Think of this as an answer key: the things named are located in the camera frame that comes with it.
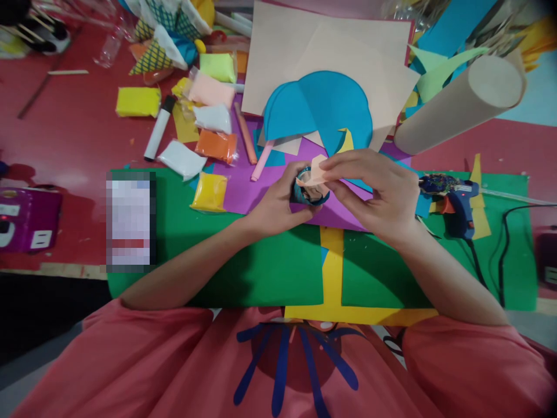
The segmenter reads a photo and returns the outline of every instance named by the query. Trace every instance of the pink marker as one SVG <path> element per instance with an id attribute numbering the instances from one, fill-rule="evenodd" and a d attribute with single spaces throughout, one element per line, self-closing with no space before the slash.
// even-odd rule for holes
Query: pink marker
<path id="1" fill-rule="evenodd" d="M 274 146 L 274 139 L 267 141 L 267 143 L 265 144 L 265 148 L 263 148 L 263 152 L 261 153 L 261 156 L 259 157 L 259 161 L 257 161 L 257 165 L 255 166 L 254 172 L 251 175 L 251 181 L 259 180 L 259 176 L 261 176 L 261 173 L 263 172 L 263 168 L 265 167 L 267 158 L 269 158 L 269 154 L 273 150 L 273 146 Z"/>

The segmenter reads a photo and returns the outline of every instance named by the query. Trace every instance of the hand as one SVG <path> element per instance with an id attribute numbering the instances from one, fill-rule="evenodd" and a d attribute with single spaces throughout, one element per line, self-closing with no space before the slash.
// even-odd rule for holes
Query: hand
<path id="1" fill-rule="evenodd" d="M 296 161 L 288 164 L 283 176 L 271 185 L 259 204 L 244 219 L 250 230 L 260 238 L 278 235 L 309 221 L 321 210 L 321 206 L 306 206 L 292 213 L 290 194 L 298 173 L 309 166 L 308 161 Z"/>
<path id="2" fill-rule="evenodd" d="M 325 183 L 337 199 L 370 232 L 396 247 L 413 234 L 419 196 L 418 176 L 370 149 L 335 154 L 320 164 Z M 373 188 L 364 201 L 339 179 L 361 179 Z"/>

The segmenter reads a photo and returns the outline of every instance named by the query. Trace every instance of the pink shirt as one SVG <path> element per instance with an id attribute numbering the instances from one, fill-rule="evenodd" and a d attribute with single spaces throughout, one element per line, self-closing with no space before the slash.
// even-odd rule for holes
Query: pink shirt
<path id="1" fill-rule="evenodd" d="M 131 311 L 84 321 L 14 417 L 535 417 L 557 385 L 513 327 L 410 327 L 408 371 L 367 326 L 277 308 Z"/>

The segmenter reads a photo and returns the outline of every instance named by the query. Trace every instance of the right hand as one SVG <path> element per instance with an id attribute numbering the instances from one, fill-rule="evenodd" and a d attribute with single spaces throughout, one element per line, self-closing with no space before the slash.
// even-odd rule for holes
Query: right hand
<path id="1" fill-rule="evenodd" d="M 370 232 L 397 247 L 416 233 L 418 176 L 370 149 L 346 151 L 323 161 L 325 184 Z M 340 179 L 361 179 L 373 188 L 373 199 L 362 200 Z"/>

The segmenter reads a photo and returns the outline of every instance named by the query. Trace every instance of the left hand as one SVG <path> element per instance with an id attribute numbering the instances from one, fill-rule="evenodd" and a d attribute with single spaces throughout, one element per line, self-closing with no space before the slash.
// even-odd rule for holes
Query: left hand
<path id="1" fill-rule="evenodd" d="M 292 213 L 290 194 L 296 176 L 308 167 L 308 161 L 295 161 L 286 167 L 283 176 L 271 185 L 258 205 L 244 219 L 259 237 L 278 235 L 312 219 L 321 206 L 306 206 Z"/>

